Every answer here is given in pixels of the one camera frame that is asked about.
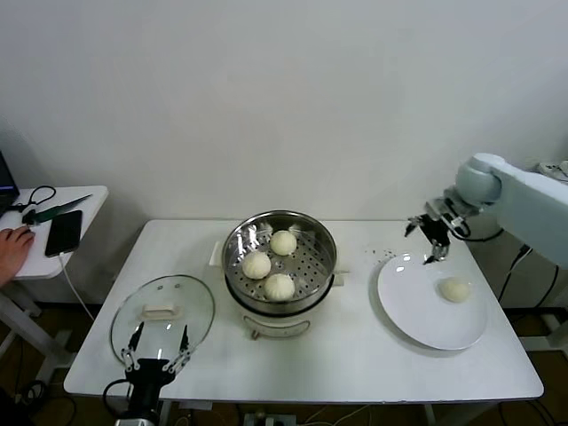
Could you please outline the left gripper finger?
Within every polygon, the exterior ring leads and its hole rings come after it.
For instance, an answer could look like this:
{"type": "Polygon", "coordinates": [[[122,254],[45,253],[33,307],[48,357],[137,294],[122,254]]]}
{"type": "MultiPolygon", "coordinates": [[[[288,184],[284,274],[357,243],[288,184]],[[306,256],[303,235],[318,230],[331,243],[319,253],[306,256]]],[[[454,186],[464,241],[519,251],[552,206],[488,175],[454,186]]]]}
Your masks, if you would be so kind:
{"type": "Polygon", "coordinates": [[[136,356],[136,349],[138,348],[138,343],[144,329],[144,322],[141,322],[135,329],[134,333],[131,335],[128,345],[121,349],[121,359],[125,366],[126,371],[133,371],[140,369],[138,363],[138,358],[136,356]]]}
{"type": "Polygon", "coordinates": [[[180,341],[178,354],[164,367],[164,371],[168,373],[179,373],[185,367],[190,358],[191,351],[189,349],[188,330],[187,326],[185,326],[180,341]]]}

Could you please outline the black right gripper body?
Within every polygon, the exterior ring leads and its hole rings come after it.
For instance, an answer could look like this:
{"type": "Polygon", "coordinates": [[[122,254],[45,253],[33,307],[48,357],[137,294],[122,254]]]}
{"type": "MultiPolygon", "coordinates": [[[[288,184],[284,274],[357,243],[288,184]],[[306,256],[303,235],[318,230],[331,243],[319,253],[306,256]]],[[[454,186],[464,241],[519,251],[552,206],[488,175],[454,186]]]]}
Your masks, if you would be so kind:
{"type": "Polygon", "coordinates": [[[431,244],[449,244],[448,229],[441,220],[423,217],[423,234],[431,244]]]}

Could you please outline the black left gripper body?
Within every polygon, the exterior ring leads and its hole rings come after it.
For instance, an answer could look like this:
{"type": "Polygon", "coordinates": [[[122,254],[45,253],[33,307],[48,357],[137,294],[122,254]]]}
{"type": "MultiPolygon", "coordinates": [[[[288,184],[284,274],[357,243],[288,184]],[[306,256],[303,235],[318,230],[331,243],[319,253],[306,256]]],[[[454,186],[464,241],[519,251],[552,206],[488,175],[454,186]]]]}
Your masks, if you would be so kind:
{"type": "Polygon", "coordinates": [[[175,372],[166,359],[141,359],[138,368],[127,367],[125,379],[132,386],[129,412],[155,412],[164,386],[172,383],[175,372]]]}

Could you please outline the bare person hand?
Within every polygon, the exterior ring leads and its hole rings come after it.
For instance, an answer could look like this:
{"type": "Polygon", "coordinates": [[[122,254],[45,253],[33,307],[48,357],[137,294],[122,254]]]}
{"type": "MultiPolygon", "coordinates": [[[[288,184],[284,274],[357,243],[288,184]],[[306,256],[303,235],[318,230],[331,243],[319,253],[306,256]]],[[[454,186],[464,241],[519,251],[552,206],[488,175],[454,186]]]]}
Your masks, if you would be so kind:
{"type": "Polygon", "coordinates": [[[5,228],[0,232],[0,285],[9,283],[20,271],[34,243],[35,233],[28,226],[5,228]]]}

